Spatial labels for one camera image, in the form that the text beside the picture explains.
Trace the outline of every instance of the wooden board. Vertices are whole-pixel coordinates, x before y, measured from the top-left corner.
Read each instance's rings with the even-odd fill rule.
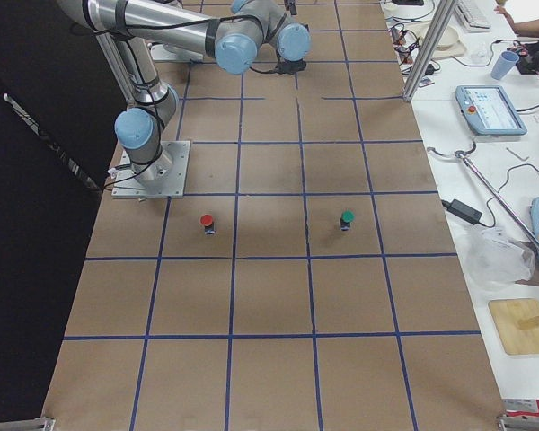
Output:
[[[497,332],[508,355],[538,355],[539,328],[521,330],[517,323],[539,315],[539,301],[508,299],[489,302]]]

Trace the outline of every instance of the red bottle cap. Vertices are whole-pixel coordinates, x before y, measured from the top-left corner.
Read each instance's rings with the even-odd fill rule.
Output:
[[[211,214],[204,214],[200,219],[199,222],[204,227],[210,227],[214,223],[214,217]]]

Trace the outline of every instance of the cardboard surface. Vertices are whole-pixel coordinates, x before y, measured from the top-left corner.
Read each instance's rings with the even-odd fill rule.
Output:
[[[168,128],[193,142],[188,194],[103,200],[44,409],[57,429],[496,429],[381,8],[297,10],[314,42],[297,76],[159,66],[188,89]]]

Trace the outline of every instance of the plastic cup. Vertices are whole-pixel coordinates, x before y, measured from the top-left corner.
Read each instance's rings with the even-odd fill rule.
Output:
[[[518,54],[513,51],[503,51],[491,70],[491,78],[501,79],[513,68],[517,61],[519,61]]]

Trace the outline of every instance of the red object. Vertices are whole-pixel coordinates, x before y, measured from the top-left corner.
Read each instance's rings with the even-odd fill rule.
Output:
[[[204,227],[210,227],[214,223],[214,217],[211,214],[204,214],[200,219],[199,222]]]
[[[539,418],[539,400],[535,400],[537,402],[537,411],[531,412],[531,411],[508,411],[507,416],[533,416],[536,418]]]

